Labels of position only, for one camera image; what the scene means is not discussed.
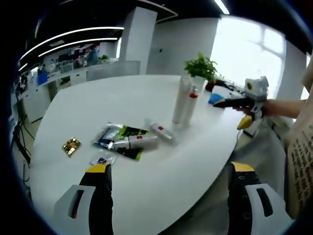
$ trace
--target office desk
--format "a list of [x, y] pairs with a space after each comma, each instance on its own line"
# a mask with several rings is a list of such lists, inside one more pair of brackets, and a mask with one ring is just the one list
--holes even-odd
[[[30, 165], [35, 209], [49, 222], [55, 202], [79, 184], [97, 148], [90, 141], [108, 122], [144, 127], [150, 117], [171, 129], [179, 76], [101, 79], [61, 90], [42, 119]], [[191, 126], [176, 131], [178, 146], [161, 142], [140, 161], [118, 157], [112, 166], [115, 235], [155, 235], [184, 215], [208, 190], [235, 147], [243, 114], [214, 108], [199, 96]], [[62, 145], [82, 146], [71, 158]]]

